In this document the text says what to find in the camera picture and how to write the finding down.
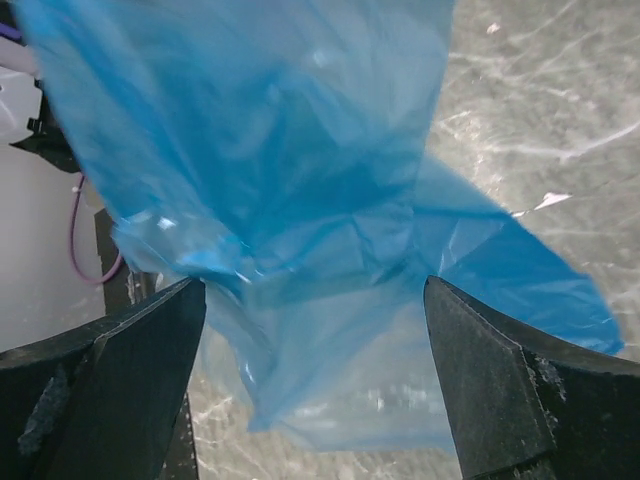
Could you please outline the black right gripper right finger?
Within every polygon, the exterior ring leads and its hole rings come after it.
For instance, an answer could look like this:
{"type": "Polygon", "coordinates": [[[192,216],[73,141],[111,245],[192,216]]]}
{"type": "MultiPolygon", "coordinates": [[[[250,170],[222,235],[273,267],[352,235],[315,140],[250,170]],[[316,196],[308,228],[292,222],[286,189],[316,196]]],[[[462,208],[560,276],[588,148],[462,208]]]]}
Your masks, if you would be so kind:
{"type": "Polygon", "coordinates": [[[463,478],[638,478],[638,363],[546,334],[438,277],[424,302],[463,478]]]}

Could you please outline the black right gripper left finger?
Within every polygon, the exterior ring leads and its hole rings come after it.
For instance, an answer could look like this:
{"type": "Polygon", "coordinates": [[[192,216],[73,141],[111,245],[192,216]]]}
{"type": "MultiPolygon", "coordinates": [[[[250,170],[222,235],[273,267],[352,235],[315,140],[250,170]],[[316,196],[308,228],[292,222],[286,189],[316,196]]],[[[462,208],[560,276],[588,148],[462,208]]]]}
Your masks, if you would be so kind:
{"type": "Polygon", "coordinates": [[[5,479],[194,479],[187,386],[205,289],[182,280],[1,355],[5,479]]]}

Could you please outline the blue plastic trash bag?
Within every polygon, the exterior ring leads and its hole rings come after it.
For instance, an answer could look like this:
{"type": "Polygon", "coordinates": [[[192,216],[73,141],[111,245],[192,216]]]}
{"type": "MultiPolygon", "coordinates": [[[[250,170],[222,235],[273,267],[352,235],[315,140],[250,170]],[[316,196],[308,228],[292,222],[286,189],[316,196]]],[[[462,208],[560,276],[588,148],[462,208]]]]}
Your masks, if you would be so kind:
{"type": "Polygon", "coordinates": [[[427,154],[450,1],[19,1],[50,105],[139,270],[206,285],[212,375],[316,451],[453,445],[439,276],[606,354],[593,281],[427,154]]]}

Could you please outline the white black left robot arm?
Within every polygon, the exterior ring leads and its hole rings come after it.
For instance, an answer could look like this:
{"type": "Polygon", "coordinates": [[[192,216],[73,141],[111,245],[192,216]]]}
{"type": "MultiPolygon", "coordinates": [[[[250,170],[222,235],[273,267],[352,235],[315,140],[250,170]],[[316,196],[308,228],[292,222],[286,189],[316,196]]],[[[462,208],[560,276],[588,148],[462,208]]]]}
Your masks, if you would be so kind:
{"type": "Polygon", "coordinates": [[[103,204],[61,134],[31,50],[1,38],[1,347],[102,316],[103,204]]]}

